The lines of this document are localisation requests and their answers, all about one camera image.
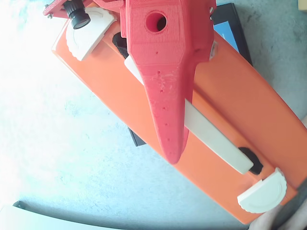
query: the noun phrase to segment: blue sticker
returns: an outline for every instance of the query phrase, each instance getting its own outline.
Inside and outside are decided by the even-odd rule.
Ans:
[[[215,25],[214,30],[220,36],[222,36],[236,51],[239,52],[238,46],[236,45],[235,37],[231,31],[228,21]]]

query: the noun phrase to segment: white plastic part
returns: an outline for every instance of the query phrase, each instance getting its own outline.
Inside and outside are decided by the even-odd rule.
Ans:
[[[142,77],[133,59],[125,60],[127,69],[143,84]],[[188,100],[185,102],[185,126],[216,155],[241,174],[247,173],[253,162],[224,136],[206,117]]]
[[[260,180],[237,198],[245,211],[264,213],[279,205],[286,191],[286,178],[280,169],[276,168],[268,178]]]
[[[109,11],[99,7],[85,8],[91,18],[86,26],[74,30],[71,23],[67,26],[66,41],[69,51],[79,61],[83,61],[94,50],[105,32],[117,18]]]

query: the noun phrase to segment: white strip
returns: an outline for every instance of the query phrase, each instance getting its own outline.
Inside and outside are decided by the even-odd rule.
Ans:
[[[143,84],[142,77],[130,56],[125,60],[125,66]],[[187,99],[184,124],[202,143],[239,173],[245,174],[253,167],[253,162]]]

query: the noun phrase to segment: white object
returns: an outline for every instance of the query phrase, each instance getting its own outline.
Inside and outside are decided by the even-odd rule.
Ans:
[[[0,210],[1,230],[113,230],[40,215],[18,207]]]
[[[287,181],[280,169],[265,180],[260,180],[244,193],[239,195],[238,203],[251,213],[264,213],[275,208],[286,195]]]
[[[91,18],[90,23],[77,30],[74,30],[69,23],[66,31],[68,49],[79,61],[86,59],[104,37],[111,24],[117,20],[109,11],[99,7],[85,8],[85,12]]]
[[[143,84],[141,74],[133,59],[128,56],[124,63],[127,69]],[[239,173],[245,174],[253,167],[253,162],[187,99],[185,102],[184,124],[190,132]]]

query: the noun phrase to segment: screw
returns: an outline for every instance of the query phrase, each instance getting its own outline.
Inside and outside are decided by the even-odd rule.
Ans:
[[[53,14],[51,14],[51,13],[50,13],[50,14],[48,14],[47,18],[52,19],[52,16],[53,16]]]

